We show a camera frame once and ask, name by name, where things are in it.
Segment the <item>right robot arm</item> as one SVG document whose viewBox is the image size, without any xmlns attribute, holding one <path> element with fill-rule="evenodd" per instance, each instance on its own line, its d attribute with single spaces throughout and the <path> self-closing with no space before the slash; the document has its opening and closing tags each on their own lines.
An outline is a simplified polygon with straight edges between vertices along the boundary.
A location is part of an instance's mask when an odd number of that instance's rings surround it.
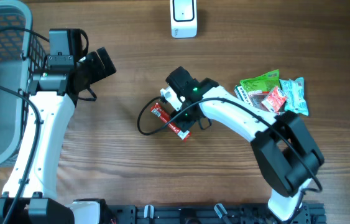
<svg viewBox="0 0 350 224">
<path fill-rule="evenodd" d="M 269 210 L 289 221 L 302 206 L 310 182 L 318 182 L 324 157 L 303 120 L 294 112 L 259 110 L 230 94 L 218 82 L 192 78 L 183 67 L 166 78 L 161 95 L 172 105 L 171 120 L 182 131 L 206 118 L 227 126 L 250 142 L 260 172 L 272 188 Z"/>
</svg>

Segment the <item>green snack bag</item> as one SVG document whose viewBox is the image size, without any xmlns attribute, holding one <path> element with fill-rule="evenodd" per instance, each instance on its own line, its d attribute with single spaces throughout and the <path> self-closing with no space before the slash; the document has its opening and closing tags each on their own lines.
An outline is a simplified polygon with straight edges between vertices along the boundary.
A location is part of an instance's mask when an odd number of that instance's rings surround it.
<svg viewBox="0 0 350 224">
<path fill-rule="evenodd" d="M 268 111 L 263 105 L 262 100 L 275 87 L 280 87 L 279 69 L 267 72 L 255 78 L 248 78 L 240 81 L 239 85 L 247 91 L 253 107 L 260 110 Z"/>
</svg>

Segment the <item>red stick pack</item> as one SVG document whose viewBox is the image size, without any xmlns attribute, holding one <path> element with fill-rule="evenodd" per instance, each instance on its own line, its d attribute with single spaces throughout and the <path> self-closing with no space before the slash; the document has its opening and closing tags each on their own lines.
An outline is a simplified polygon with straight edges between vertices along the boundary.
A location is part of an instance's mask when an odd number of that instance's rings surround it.
<svg viewBox="0 0 350 224">
<path fill-rule="evenodd" d="M 155 103 L 151 108 L 150 112 L 160 118 L 164 123 L 170 120 L 169 114 L 162 108 L 159 103 Z M 183 132 L 177 125 L 170 123 L 168 128 L 171 129 L 182 141 L 186 141 L 190 137 L 190 132 Z"/>
</svg>

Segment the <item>small red candy pack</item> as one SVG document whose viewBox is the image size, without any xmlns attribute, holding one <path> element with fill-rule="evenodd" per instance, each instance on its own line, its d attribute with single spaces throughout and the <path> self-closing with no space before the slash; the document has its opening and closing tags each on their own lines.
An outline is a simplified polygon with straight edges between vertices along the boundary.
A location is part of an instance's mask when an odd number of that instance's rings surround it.
<svg viewBox="0 0 350 224">
<path fill-rule="evenodd" d="M 278 113 L 286 102 L 287 96 L 279 86 L 275 86 L 262 100 L 262 105 L 273 113 Z"/>
</svg>

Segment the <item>teal white tissue pack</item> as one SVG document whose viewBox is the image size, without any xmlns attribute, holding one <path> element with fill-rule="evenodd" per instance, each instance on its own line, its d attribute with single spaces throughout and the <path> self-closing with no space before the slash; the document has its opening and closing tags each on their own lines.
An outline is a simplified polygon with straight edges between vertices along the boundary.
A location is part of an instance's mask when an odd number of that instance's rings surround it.
<svg viewBox="0 0 350 224">
<path fill-rule="evenodd" d="M 304 98 L 305 80 L 303 77 L 296 80 L 280 80 L 282 91 L 287 96 L 285 110 L 294 113 L 309 115 L 307 102 Z"/>
</svg>

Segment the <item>green stick pack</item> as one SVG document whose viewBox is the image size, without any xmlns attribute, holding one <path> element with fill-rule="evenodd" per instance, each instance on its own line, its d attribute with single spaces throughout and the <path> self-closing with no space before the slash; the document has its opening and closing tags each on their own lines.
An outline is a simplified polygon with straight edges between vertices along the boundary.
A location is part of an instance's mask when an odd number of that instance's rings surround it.
<svg viewBox="0 0 350 224">
<path fill-rule="evenodd" d="M 242 87 L 242 85 L 236 85 L 234 87 L 234 92 L 240 100 L 247 103 L 248 105 L 253 106 L 253 103 L 252 103 L 251 99 L 249 98 L 247 91 Z"/>
</svg>

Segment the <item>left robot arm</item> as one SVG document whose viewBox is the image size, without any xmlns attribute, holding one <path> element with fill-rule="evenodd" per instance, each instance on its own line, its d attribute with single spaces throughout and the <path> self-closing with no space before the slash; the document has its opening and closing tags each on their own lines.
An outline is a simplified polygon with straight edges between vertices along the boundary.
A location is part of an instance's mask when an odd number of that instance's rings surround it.
<svg viewBox="0 0 350 224">
<path fill-rule="evenodd" d="M 51 29 L 50 53 L 30 75 L 19 154 L 0 196 L 0 223 L 113 223 L 103 199 L 56 201 L 63 138 L 80 92 L 116 72 L 106 49 L 88 50 L 82 29 Z"/>
</svg>

